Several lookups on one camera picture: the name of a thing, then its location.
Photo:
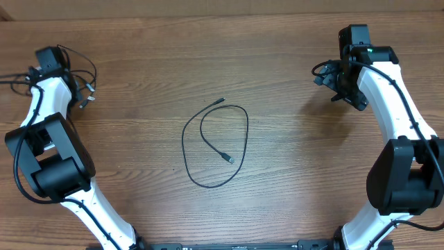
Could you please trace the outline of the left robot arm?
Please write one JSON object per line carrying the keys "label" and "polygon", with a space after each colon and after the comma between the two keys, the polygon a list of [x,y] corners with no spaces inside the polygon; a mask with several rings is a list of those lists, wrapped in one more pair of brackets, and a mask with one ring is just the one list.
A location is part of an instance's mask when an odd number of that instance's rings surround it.
{"label": "left robot arm", "polygon": [[69,118],[97,72],[86,81],[71,68],[71,49],[62,45],[35,52],[39,67],[1,77],[1,84],[25,85],[31,104],[19,128],[6,133],[14,158],[13,176],[21,194],[38,204],[60,204],[74,213],[101,249],[147,249],[142,236],[110,205],[98,187],[93,160]]}

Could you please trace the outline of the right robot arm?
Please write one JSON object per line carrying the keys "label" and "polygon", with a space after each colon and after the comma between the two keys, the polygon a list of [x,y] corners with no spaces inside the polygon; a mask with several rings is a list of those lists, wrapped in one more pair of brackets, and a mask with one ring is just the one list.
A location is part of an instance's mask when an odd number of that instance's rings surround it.
{"label": "right robot arm", "polygon": [[371,106],[384,148],[367,175],[366,204],[331,240],[310,240],[308,247],[393,249],[386,236],[401,224],[443,230],[410,220],[443,200],[443,139],[413,102],[394,50],[372,45],[367,25],[351,24],[339,31],[339,53],[314,66],[314,82],[334,91],[333,101],[359,111]]}

